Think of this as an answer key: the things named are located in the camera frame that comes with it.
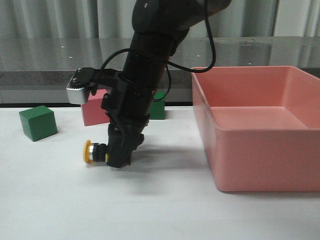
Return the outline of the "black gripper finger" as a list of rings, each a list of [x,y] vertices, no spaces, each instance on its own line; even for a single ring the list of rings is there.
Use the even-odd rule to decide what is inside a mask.
[[[108,125],[107,165],[113,168],[122,168],[130,165],[132,150],[128,137],[116,129],[113,124]]]

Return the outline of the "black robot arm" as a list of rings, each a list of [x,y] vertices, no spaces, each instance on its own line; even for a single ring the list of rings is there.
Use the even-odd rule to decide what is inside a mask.
[[[115,75],[102,105],[110,118],[110,151],[135,150],[165,68],[190,28],[230,5],[228,0],[138,0],[133,8],[134,35],[123,70]]]

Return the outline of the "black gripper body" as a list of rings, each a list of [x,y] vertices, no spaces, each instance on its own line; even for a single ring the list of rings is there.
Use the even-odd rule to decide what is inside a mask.
[[[135,118],[121,116],[117,108],[112,106],[113,99],[109,93],[102,97],[101,108],[109,117],[108,149],[136,150],[144,141],[143,129],[149,123],[149,117]]]

